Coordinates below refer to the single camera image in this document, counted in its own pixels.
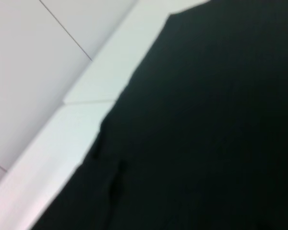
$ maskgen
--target white wall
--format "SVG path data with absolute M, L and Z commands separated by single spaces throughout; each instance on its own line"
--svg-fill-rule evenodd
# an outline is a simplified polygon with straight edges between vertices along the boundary
M 133 2 L 0 0 L 0 178 Z

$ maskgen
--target black fabric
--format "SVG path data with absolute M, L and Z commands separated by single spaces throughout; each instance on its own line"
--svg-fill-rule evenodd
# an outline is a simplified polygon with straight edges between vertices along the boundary
M 288 0 L 171 15 L 46 229 L 288 230 Z

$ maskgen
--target black clothing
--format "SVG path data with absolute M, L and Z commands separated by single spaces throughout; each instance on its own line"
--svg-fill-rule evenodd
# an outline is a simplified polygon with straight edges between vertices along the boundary
M 288 230 L 288 0 L 171 15 L 33 227 L 221 229 Z

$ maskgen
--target dark green cloth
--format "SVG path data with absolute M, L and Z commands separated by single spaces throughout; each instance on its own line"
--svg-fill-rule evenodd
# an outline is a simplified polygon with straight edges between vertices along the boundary
M 288 0 L 169 17 L 33 228 L 75 229 L 288 230 Z

